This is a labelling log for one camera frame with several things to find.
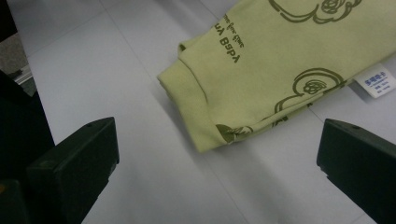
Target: light green fabric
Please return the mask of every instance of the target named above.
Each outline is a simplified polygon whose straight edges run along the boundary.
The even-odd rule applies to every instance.
[[[396,51],[395,0],[241,0],[159,75],[198,151],[287,120]]]

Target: white label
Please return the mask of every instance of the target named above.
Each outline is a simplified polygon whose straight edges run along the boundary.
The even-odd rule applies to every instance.
[[[374,98],[378,98],[396,88],[396,78],[378,63],[355,77],[355,80]]]

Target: white surface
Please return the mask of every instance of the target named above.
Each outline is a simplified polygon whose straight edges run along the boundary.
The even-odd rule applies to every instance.
[[[55,142],[116,119],[120,164],[84,223],[372,223],[316,166],[318,144],[326,118],[396,142],[396,91],[373,101],[347,87],[270,132],[198,154],[156,76],[233,0],[8,2]]]

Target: black plastic block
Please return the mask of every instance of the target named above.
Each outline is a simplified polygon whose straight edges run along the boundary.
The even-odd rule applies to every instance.
[[[353,124],[326,119],[317,164],[377,223],[396,223],[396,146]]]
[[[81,223],[119,163],[113,118],[89,123],[27,168],[53,223]]]
[[[0,223],[30,223],[18,180],[0,181]]]

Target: folded cloth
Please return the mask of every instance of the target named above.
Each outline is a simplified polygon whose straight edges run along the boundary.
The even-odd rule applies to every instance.
[[[396,51],[395,0],[241,0],[158,79],[198,151],[287,120]]]

